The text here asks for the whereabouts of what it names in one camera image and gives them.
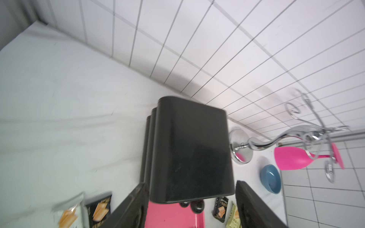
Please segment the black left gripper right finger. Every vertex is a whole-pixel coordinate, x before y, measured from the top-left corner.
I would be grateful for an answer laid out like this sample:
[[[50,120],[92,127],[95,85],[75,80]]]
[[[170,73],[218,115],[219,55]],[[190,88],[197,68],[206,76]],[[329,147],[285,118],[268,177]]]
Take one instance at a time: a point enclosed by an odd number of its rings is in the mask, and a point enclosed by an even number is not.
[[[236,182],[235,197],[243,228],[287,228],[246,182]]]

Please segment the pink bottom drawer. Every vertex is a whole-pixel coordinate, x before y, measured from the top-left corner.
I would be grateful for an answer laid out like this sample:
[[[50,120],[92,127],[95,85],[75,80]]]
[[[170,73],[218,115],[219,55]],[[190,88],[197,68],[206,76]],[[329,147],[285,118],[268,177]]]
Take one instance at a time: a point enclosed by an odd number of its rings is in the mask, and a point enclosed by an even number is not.
[[[145,228],[205,228],[204,212],[195,214],[188,206],[149,202]]]

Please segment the black cookie packet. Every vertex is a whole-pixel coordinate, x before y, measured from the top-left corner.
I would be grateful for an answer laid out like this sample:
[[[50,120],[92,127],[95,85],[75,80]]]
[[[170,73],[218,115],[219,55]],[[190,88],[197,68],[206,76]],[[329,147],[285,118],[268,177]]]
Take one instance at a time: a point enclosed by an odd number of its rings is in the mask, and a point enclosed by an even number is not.
[[[107,192],[85,202],[87,219],[90,228],[99,228],[111,215],[112,193]]]
[[[229,199],[227,197],[217,197],[213,209],[213,217],[219,222],[225,222]]]

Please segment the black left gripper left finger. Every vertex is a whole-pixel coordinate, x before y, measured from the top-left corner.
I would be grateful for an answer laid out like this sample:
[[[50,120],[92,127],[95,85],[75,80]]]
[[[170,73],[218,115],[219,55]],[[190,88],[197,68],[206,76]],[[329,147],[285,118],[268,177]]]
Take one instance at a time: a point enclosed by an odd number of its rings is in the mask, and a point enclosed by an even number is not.
[[[100,226],[101,228],[144,228],[149,203],[146,183],[138,184]]]

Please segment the black drawer cabinet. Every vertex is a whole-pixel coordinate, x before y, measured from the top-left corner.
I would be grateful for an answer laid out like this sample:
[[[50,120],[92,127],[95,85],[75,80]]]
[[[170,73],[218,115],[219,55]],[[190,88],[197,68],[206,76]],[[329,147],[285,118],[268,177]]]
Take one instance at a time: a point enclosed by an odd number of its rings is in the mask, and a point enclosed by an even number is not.
[[[179,97],[162,97],[154,118],[150,201],[180,203],[235,192],[224,110]]]

